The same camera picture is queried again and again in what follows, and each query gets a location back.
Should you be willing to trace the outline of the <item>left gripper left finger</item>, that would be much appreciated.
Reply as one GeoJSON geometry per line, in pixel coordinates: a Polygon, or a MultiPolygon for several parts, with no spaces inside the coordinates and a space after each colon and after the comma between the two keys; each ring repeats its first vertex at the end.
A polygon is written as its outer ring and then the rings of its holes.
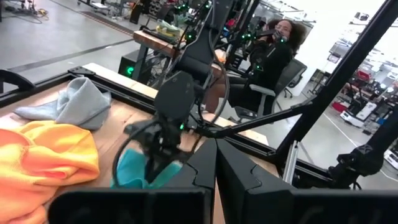
{"type": "Polygon", "coordinates": [[[213,224],[216,140],[159,189],[82,188],[49,206],[49,224],[213,224]]]}

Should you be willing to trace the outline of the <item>person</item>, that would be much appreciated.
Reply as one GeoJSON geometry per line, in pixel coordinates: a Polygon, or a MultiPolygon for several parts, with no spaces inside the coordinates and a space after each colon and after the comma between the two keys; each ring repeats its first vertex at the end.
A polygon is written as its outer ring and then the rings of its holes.
{"type": "Polygon", "coordinates": [[[255,84],[273,90],[282,71],[290,63],[305,40],[304,25],[288,19],[276,19],[268,22],[267,29],[277,32],[272,37],[258,38],[249,54],[253,69],[250,78],[229,76],[229,87],[224,75],[215,75],[214,84],[206,91],[205,110],[214,113],[219,99],[229,91],[228,103],[231,107],[240,106],[256,112],[261,102],[261,94],[250,89],[255,84]]]}

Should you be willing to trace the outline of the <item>grey microfiber towel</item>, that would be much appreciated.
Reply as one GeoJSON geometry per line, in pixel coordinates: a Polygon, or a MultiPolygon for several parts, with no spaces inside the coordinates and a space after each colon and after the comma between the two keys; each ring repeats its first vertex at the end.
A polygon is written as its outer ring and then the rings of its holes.
{"type": "Polygon", "coordinates": [[[100,92],[86,77],[75,78],[55,101],[39,106],[22,106],[14,113],[29,120],[53,120],[96,131],[102,127],[111,108],[111,94],[100,92]]]}

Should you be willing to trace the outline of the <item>grey office chair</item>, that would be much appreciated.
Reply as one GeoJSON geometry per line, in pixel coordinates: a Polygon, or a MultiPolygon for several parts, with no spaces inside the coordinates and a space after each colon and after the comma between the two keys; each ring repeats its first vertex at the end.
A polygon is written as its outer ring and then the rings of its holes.
{"type": "Polygon", "coordinates": [[[239,119],[234,119],[232,116],[228,119],[230,121],[241,123],[243,119],[255,119],[265,115],[273,114],[277,97],[283,91],[285,91],[285,96],[287,96],[286,88],[288,85],[291,84],[295,78],[300,77],[302,73],[306,71],[306,69],[306,65],[296,59],[293,59],[282,71],[275,87],[265,88],[263,86],[250,84],[249,89],[252,92],[256,92],[261,95],[257,111],[253,111],[242,106],[237,106],[234,109],[239,119]]]}

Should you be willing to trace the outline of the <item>silver aluminium extrusion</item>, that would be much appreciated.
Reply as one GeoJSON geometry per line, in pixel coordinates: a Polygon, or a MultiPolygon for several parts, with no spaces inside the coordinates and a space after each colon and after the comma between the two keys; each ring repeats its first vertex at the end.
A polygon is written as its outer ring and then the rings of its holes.
{"type": "Polygon", "coordinates": [[[294,178],[294,171],[295,171],[295,165],[298,153],[299,153],[299,143],[295,140],[290,146],[283,174],[283,180],[288,184],[292,184],[294,178]]]}

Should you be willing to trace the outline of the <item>black computer tower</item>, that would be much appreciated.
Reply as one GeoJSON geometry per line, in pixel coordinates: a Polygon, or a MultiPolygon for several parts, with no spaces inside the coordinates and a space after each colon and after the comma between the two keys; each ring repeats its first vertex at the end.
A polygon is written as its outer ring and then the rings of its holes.
{"type": "Polygon", "coordinates": [[[121,57],[118,73],[137,82],[147,84],[146,56],[147,48],[135,50],[121,57]]]}

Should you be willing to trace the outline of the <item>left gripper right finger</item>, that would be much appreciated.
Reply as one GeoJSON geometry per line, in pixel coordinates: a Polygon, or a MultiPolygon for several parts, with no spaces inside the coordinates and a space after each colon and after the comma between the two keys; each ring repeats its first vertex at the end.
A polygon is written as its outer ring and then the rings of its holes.
{"type": "Polygon", "coordinates": [[[226,224],[398,224],[398,191],[297,189],[227,141],[216,143],[226,224]]]}

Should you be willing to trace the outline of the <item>background wooden desk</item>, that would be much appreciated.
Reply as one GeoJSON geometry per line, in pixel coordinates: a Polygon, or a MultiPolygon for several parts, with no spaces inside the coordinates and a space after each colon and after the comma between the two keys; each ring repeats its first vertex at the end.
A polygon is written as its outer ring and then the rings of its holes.
{"type": "Polygon", "coordinates": [[[218,34],[213,35],[211,29],[204,28],[200,31],[197,40],[187,45],[184,52],[181,52],[174,43],[168,43],[153,35],[147,34],[145,30],[135,31],[133,38],[137,43],[162,52],[169,57],[177,53],[180,58],[177,59],[172,70],[180,70],[192,74],[194,79],[199,80],[207,77],[207,73],[210,73],[210,70],[212,70],[214,75],[225,74],[223,69],[215,63],[210,65],[215,56],[213,53],[213,48],[216,44],[215,39],[218,38],[218,34]]]}

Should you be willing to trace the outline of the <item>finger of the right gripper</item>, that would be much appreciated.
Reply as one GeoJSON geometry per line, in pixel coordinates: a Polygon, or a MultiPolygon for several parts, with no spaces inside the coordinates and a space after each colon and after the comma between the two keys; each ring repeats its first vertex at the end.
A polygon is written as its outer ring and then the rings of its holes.
{"type": "Polygon", "coordinates": [[[157,162],[154,156],[149,156],[145,166],[145,180],[152,183],[157,177],[157,162]]]}
{"type": "Polygon", "coordinates": [[[181,168],[182,164],[180,162],[168,160],[160,163],[155,170],[157,174],[155,183],[167,183],[181,168]]]}

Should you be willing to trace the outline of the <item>teal microfiber towel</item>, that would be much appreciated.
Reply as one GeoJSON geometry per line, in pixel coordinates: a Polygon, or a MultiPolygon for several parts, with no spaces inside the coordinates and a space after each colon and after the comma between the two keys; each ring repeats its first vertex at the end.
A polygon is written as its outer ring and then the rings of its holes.
{"type": "Polygon", "coordinates": [[[182,168],[179,163],[173,162],[149,184],[144,179],[145,164],[146,157],[143,153],[135,149],[127,149],[120,158],[117,168],[120,186],[131,189],[158,189],[165,185],[182,168]]]}

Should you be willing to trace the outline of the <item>black frame clamp bracket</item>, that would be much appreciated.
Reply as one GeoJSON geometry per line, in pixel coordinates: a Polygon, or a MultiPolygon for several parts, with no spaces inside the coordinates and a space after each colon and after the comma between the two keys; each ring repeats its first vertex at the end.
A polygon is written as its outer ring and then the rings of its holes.
{"type": "Polygon", "coordinates": [[[25,77],[9,70],[0,70],[0,94],[4,93],[4,84],[8,83],[17,86],[18,90],[29,91],[35,88],[35,84],[25,77]]]}

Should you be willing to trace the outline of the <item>orange microfiber towel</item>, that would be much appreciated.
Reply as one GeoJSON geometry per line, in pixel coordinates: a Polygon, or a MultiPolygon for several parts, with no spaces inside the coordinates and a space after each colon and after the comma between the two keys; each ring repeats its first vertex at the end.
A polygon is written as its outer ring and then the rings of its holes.
{"type": "Polygon", "coordinates": [[[44,224],[59,187],[99,176],[88,130],[53,121],[0,129],[0,224],[44,224]]]}

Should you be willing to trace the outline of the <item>black aluminium rig frame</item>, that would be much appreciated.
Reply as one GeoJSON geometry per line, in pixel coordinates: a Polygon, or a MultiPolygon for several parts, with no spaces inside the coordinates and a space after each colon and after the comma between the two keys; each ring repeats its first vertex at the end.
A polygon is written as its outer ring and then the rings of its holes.
{"type": "MultiPolygon", "coordinates": [[[[326,88],[313,100],[312,103],[296,106],[290,110],[283,110],[272,115],[263,116],[261,118],[256,118],[243,124],[226,126],[223,129],[215,132],[205,129],[203,130],[202,134],[211,138],[225,138],[231,143],[237,144],[242,151],[255,151],[258,149],[261,152],[264,152],[268,148],[267,146],[261,146],[255,139],[248,139],[247,142],[244,142],[243,138],[248,136],[249,131],[252,128],[269,124],[273,121],[278,121],[298,114],[302,115],[303,118],[306,118],[307,116],[314,117],[316,110],[321,107],[322,103],[326,102],[326,99],[329,97],[330,93],[336,90],[339,85],[344,84],[351,76],[353,67],[358,63],[359,55],[364,53],[364,41],[368,40],[372,42],[376,38],[376,36],[372,33],[376,28],[376,24],[380,22],[384,16],[394,15],[396,7],[398,7],[398,0],[387,0],[382,5],[377,13],[376,18],[371,21],[367,31],[360,37],[357,43],[352,46],[347,56],[345,56],[341,63],[337,66],[336,70],[332,74],[330,84],[326,86],[326,88]]],[[[0,105],[7,106],[23,98],[28,98],[30,95],[38,94],[41,91],[45,91],[55,85],[59,85],[68,79],[73,80],[75,78],[80,78],[80,76],[73,72],[67,72],[57,77],[53,77],[52,79],[36,83],[35,88],[29,91],[16,90],[8,95],[0,96],[0,105]]],[[[95,73],[92,73],[87,78],[93,82],[100,92],[107,91],[113,96],[113,98],[155,115],[153,97],[151,95],[146,95],[145,93],[139,92],[137,90],[137,87],[139,86],[138,82],[133,82],[131,86],[124,86],[124,84],[121,82],[114,82],[95,73]]]]}

